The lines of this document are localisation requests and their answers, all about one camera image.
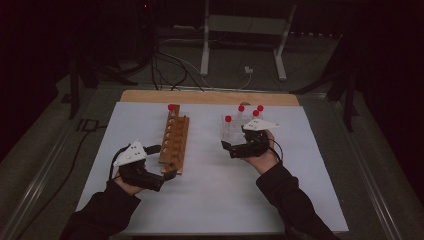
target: hand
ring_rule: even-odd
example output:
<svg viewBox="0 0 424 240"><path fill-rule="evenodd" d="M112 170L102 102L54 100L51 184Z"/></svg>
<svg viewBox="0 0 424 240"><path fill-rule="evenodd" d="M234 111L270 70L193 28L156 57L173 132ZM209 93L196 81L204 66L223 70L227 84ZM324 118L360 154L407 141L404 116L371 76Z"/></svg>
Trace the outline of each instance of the hand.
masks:
<svg viewBox="0 0 424 240"><path fill-rule="evenodd" d="M271 139L269 140L269 146L274 149L274 135L269 130L265 131L268 138ZM259 157L249 157L244 160L252 165L261 175L278 163L277 157L271 150L266 151Z"/></svg>
<svg viewBox="0 0 424 240"><path fill-rule="evenodd" d="M144 188L141 188L141 187L137 187L137 186L133 186L133 185L129 185L129 184L124 183L124 181L122 181L122 178L119 175L119 171L116 173L115 178L114 178L113 181L116 184L118 184L118 186L120 186L122 188L122 190L124 190L130 196L134 196L137 193L139 193L142 190L144 190Z"/></svg>

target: black sleeve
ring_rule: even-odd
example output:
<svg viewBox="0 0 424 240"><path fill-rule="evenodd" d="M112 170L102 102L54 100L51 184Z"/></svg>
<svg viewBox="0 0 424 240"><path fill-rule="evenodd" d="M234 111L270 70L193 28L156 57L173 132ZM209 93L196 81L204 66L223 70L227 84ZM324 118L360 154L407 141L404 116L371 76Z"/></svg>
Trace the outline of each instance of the black sleeve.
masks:
<svg viewBox="0 0 424 240"><path fill-rule="evenodd" d="M81 211L71 215L60 239L108 239L128 226L139 203L140 199L110 182L104 192L95 193Z"/></svg>
<svg viewBox="0 0 424 240"><path fill-rule="evenodd" d="M299 189L298 179L282 164L262 174L256 184L286 225L319 240L338 239L315 213L311 200Z"/></svg>

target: metal stand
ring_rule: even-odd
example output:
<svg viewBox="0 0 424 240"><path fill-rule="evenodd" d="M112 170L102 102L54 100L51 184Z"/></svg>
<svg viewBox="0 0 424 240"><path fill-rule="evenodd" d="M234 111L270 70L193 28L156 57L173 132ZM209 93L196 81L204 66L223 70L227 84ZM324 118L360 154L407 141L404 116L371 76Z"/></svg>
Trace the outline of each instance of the metal stand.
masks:
<svg viewBox="0 0 424 240"><path fill-rule="evenodd" d="M277 67L278 79L287 80L284 70L283 53L284 45L289 35L291 22L296 11L296 5L292 5L287 19L253 18L238 16L211 15L209 13L209 0L205 2L205 25L202 62L200 74L204 77L208 75L209 68L209 31L226 31L242 33L259 33L281 35L280 45L274 49L275 65Z"/></svg>

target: red bottle cap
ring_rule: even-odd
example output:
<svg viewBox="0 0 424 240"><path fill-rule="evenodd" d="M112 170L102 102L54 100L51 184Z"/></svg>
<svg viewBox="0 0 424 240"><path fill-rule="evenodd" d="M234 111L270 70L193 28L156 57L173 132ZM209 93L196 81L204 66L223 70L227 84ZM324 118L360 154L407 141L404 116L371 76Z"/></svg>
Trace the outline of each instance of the red bottle cap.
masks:
<svg viewBox="0 0 424 240"><path fill-rule="evenodd" d="M231 116L230 115L225 116L225 121L226 122L231 122Z"/></svg>

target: test tube rack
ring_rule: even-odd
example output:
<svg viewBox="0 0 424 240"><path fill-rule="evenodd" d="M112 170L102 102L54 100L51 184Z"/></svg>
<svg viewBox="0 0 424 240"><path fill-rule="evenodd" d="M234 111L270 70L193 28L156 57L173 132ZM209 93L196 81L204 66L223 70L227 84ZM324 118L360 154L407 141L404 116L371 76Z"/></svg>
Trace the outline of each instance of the test tube rack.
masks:
<svg viewBox="0 0 424 240"><path fill-rule="evenodd" d="M174 110L169 111L163 135L159 163L163 164L162 173L177 170L183 173L184 155L190 118L179 116L180 105L174 104Z"/></svg>

